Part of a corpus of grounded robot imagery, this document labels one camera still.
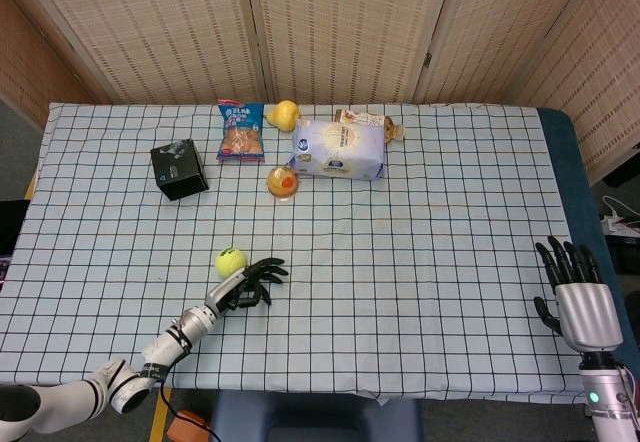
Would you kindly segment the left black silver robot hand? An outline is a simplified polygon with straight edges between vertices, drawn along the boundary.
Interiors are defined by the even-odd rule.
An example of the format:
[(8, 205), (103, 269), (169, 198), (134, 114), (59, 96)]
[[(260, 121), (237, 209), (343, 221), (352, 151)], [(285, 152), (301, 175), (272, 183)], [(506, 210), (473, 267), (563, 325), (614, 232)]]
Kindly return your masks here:
[(265, 283), (282, 284), (289, 272), (283, 268), (285, 261), (269, 257), (233, 272), (211, 290), (205, 298), (205, 306), (215, 319), (227, 311), (251, 308), (272, 300)]

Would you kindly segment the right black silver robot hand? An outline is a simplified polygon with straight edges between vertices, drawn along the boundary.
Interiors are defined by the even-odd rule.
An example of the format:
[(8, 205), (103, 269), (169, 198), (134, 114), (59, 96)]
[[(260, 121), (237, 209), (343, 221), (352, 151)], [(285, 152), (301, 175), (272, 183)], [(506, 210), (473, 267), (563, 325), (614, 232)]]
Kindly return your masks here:
[(617, 310), (592, 251), (553, 236), (547, 241), (537, 242), (535, 249), (555, 296), (557, 314), (552, 315), (547, 302), (537, 296), (534, 306), (539, 318), (579, 353), (617, 349), (623, 342)]

